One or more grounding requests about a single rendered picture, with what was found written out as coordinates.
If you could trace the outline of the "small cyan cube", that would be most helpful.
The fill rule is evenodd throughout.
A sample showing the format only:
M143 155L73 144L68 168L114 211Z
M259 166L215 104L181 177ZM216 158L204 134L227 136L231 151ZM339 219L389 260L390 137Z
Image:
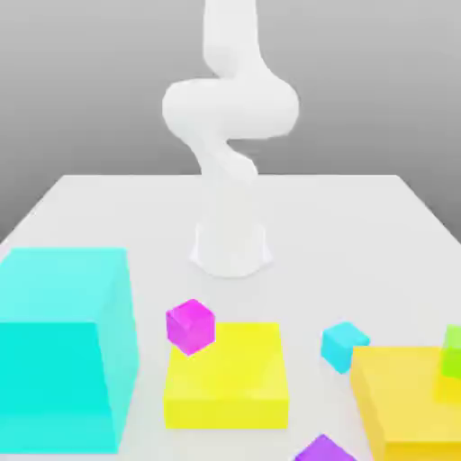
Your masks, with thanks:
M370 338L353 323L343 321L323 331L321 356L340 374L351 366L354 347L368 346Z

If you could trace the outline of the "small purple cube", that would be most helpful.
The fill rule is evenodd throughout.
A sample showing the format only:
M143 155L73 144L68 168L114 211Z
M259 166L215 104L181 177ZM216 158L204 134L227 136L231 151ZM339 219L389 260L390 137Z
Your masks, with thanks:
M357 461L344 448L331 438L321 434L303 451L298 453L294 461Z

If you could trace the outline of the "large yellow box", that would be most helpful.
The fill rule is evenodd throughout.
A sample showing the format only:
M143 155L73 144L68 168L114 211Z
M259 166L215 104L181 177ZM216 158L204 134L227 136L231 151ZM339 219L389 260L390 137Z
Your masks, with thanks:
M218 322L191 356L173 346L163 394L168 429L286 429L289 391L275 322Z

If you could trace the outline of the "small yellow cube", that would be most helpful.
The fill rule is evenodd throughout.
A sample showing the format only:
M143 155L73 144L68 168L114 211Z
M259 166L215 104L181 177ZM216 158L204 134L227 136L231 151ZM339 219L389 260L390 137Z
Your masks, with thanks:
M461 408L461 378L437 372L434 378L434 400L439 404Z

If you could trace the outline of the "small green cube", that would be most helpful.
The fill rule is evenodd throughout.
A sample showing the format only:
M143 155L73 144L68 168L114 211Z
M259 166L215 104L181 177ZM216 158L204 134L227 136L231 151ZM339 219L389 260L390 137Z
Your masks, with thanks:
M461 379L461 326L449 324L441 350L441 373Z

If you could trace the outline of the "large cyan box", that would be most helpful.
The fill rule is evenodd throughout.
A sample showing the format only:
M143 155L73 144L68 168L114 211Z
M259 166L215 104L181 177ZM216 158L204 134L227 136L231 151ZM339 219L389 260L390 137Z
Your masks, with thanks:
M0 454L114 454L139 351L122 248L0 262Z

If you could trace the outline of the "small magenta cube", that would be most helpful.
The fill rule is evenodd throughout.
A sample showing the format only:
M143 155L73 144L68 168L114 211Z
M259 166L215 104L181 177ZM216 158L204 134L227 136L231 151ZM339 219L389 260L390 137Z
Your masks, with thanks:
M167 339L191 356L215 341L215 316L195 299L166 312Z

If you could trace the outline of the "large orange box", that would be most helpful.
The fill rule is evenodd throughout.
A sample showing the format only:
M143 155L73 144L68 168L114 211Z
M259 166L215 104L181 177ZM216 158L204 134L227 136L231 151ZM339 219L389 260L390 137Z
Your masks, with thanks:
M434 400L440 347L356 347L349 378L373 461L461 461L461 408Z

